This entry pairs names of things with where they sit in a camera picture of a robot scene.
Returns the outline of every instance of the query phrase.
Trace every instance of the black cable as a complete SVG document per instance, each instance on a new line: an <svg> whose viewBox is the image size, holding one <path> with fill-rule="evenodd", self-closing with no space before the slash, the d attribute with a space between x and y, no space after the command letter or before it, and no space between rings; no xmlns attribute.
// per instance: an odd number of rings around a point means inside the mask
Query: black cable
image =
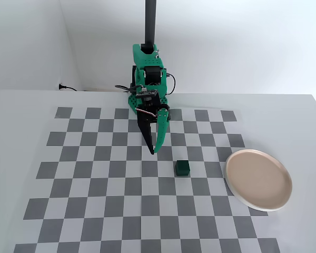
<svg viewBox="0 0 316 253"><path fill-rule="evenodd" d="M173 90L169 94L166 94L166 95L171 95L174 92L174 89L175 89L175 78L174 78L174 76L172 74L166 73L166 77L169 77L169 76L173 77L174 85L173 85Z"/></svg>

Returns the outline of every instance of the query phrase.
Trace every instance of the white wall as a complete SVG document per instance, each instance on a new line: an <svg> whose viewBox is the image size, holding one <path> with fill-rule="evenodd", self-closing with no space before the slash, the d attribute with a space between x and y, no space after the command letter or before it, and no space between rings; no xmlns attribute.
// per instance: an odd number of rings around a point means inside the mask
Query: white wall
<svg viewBox="0 0 316 253"><path fill-rule="evenodd" d="M60 2L83 85L128 85L144 0ZM316 0L158 0L155 42L176 92L316 99Z"/></svg>
<svg viewBox="0 0 316 253"><path fill-rule="evenodd" d="M0 0L0 89L81 90L58 0Z"/></svg>

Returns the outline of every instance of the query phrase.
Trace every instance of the black metal pole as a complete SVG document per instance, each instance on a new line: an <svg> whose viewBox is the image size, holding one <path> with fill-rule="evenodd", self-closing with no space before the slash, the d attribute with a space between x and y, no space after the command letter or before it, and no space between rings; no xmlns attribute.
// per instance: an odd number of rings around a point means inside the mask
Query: black metal pole
<svg viewBox="0 0 316 253"><path fill-rule="evenodd" d="M154 45L157 0L145 0L145 44Z"/></svg>

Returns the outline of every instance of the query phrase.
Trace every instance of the white table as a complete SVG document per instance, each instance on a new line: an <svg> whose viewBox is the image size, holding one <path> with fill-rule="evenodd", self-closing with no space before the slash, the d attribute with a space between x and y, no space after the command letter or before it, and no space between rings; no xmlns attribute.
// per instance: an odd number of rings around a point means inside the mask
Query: white table
<svg viewBox="0 0 316 253"><path fill-rule="evenodd" d="M0 92L0 252L37 144L55 106L127 106L111 92ZM172 94L172 108L238 112L246 147L269 153L288 169L288 204L269 214L282 253L316 252L316 102L311 95Z"/></svg>

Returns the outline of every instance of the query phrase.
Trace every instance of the beige plate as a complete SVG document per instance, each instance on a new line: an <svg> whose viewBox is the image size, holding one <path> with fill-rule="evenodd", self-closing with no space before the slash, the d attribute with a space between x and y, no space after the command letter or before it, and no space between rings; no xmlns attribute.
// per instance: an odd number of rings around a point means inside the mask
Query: beige plate
<svg viewBox="0 0 316 253"><path fill-rule="evenodd" d="M289 200L292 182L274 157L245 149L227 159L225 178L232 193L244 204L261 211L275 211Z"/></svg>

